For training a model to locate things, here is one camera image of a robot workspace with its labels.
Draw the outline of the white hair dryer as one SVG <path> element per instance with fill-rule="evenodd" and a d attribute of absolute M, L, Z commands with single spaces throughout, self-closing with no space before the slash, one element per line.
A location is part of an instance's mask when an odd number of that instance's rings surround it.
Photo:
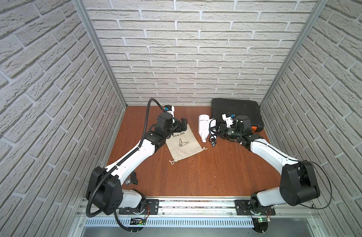
<path fill-rule="evenodd" d="M 200 115 L 199 116 L 199 128 L 198 133 L 202 139 L 203 143 L 209 141 L 214 147 L 217 143 L 217 139 L 210 140 L 210 134 L 217 134 L 217 132 L 211 132 L 210 126 L 217 125 L 215 118 L 210 118 L 209 115 Z"/>

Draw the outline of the beige linen drawstring bag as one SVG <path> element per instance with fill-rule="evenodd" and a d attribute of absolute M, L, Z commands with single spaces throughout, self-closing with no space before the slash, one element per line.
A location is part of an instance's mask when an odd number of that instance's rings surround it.
<path fill-rule="evenodd" d="M 190 128 L 190 125 L 187 125 L 186 131 L 174 133 L 169 139 L 167 139 L 166 144 L 173 158 L 172 161 L 169 160 L 172 165 L 207 150 L 207 148 L 202 148 L 200 146 Z"/>

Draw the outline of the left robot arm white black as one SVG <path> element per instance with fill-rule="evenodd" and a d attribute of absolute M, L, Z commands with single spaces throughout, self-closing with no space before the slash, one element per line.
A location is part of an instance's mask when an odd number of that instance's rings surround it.
<path fill-rule="evenodd" d="M 154 130 L 146 131 L 141 140 L 123 157 L 111 165 L 96 167 L 92 172 L 86 192 L 89 218 L 100 213 L 110 215 L 117 209 L 131 208 L 136 213 L 144 210 L 146 196 L 136 190 L 124 190 L 122 185 L 132 172 L 147 158 L 156 153 L 174 133 L 187 131 L 188 120 L 178 120 L 163 112 L 157 117 Z"/>

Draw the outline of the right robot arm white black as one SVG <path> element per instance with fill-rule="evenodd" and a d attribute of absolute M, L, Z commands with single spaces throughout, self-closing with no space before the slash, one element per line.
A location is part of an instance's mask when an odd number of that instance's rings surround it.
<path fill-rule="evenodd" d="M 224 114 L 224 122 L 216 124 L 209 119 L 200 128 L 209 135 L 202 138 L 216 145 L 217 138 L 238 143 L 250 152 L 260 156 L 281 175 L 279 187 L 260 191 L 251 195 L 249 209 L 252 214 L 262 214 L 262 209 L 278 204 L 296 206 L 320 197 L 320 189 L 313 164 L 299 161 L 272 146 L 253 132 L 248 116 Z"/>

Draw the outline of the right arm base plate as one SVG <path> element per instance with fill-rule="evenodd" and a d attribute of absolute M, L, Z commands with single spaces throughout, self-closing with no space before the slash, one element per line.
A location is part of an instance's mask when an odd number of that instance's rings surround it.
<path fill-rule="evenodd" d="M 274 216 L 276 215 L 273 206 L 262 206 L 252 199 L 236 199 L 235 210 L 238 216 Z"/>

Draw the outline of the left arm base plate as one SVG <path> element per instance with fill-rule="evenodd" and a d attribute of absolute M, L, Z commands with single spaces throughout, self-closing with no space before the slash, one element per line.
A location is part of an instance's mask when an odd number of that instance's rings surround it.
<path fill-rule="evenodd" d="M 142 211 L 139 211 L 135 208 L 121 208 L 119 209 L 119 215 L 157 215 L 159 209 L 159 200 L 158 199 L 147 199 L 144 204 Z"/>

